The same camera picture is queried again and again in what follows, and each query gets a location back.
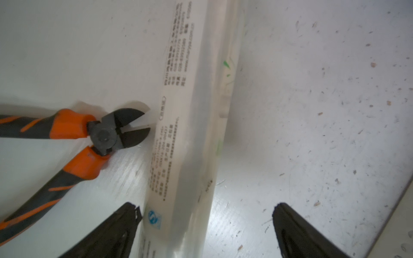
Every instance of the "white surface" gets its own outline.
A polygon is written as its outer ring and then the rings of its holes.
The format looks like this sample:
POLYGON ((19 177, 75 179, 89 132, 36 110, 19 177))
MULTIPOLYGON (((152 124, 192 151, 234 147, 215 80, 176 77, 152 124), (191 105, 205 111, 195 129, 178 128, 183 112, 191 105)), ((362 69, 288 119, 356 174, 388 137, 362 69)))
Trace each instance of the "white surface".
MULTIPOLYGON (((1 1, 1 111, 100 116, 140 101, 151 123, 173 7, 1 1)), ((412 175, 412 13, 408 0, 250 0, 204 257, 280 257, 269 220, 281 201, 367 253, 412 175)), ((0 218, 85 144, 0 139, 0 218)), ((117 152, 0 256, 57 257, 124 201, 143 203, 151 145, 117 152)))
POLYGON ((380 234, 370 258, 413 257, 413 184, 410 184, 390 220, 380 234))

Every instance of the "blue logo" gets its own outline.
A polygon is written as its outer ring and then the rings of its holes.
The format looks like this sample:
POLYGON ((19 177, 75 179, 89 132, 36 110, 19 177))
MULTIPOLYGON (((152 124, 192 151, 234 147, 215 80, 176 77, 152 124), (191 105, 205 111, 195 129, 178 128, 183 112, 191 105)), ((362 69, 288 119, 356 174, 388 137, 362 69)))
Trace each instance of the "blue logo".
POLYGON ((160 214, 157 214, 154 210, 149 210, 148 221, 151 226, 153 226, 156 229, 160 229, 162 216, 160 214))
POLYGON ((156 222, 158 222, 158 218, 156 217, 156 214, 154 211, 150 211, 148 213, 148 219, 149 219, 149 223, 156 224, 156 222))

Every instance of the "pliers cutting blade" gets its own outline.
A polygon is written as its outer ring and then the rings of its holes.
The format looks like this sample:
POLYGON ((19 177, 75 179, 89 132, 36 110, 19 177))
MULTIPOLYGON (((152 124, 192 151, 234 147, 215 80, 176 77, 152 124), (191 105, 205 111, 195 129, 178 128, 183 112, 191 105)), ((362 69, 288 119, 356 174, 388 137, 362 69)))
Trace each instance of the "pliers cutting blade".
POLYGON ((95 179, 111 153, 142 142, 150 128, 121 132, 121 128, 144 113, 118 109, 98 121, 92 115, 62 109, 43 119, 0 115, 0 137, 31 139, 78 139, 90 136, 86 147, 50 179, 17 211, 0 222, 0 246, 42 218, 77 183, 95 179))

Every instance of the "plastic packaging bag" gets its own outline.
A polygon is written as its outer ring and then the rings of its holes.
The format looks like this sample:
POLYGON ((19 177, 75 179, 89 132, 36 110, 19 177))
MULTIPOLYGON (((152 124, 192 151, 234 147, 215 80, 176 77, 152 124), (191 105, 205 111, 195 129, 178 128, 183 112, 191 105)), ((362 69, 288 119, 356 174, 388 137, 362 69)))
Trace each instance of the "plastic packaging bag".
POLYGON ((140 258, 202 256, 245 8, 246 0, 176 1, 140 258))

